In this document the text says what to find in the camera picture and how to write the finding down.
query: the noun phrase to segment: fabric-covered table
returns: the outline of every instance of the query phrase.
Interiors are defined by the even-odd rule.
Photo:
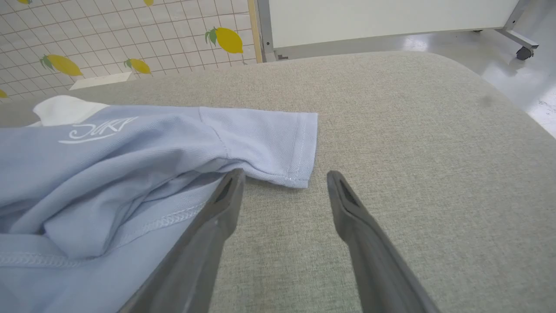
[[[68,94],[319,113],[308,189],[247,181],[212,312],[361,310],[332,222],[331,169],[346,176],[442,312],[556,311],[556,140],[452,60],[318,57]],[[1,105],[0,126],[36,121],[31,110],[43,99]]]

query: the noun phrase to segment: black wheel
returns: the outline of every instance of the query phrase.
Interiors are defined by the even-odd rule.
[[[518,60],[527,60],[528,58],[533,56],[533,50],[521,47],[521,49],[516,52],[515,56],[516,58],[518,58]]]

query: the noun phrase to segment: blue fabric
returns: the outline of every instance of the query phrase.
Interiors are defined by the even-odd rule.
[[[115,312],[222,174],[306,188],[316,114],[109,106],[76,125],[0,129],[0,303]]]

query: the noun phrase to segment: lemon patterned wallpaper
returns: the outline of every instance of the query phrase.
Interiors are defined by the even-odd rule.
[[[256,63],[247,0],[0,0],[0,101]]]

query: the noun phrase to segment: white board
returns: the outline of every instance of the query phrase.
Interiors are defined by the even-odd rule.
[[[274,48],[502,28],[519,0],[269,0]]]

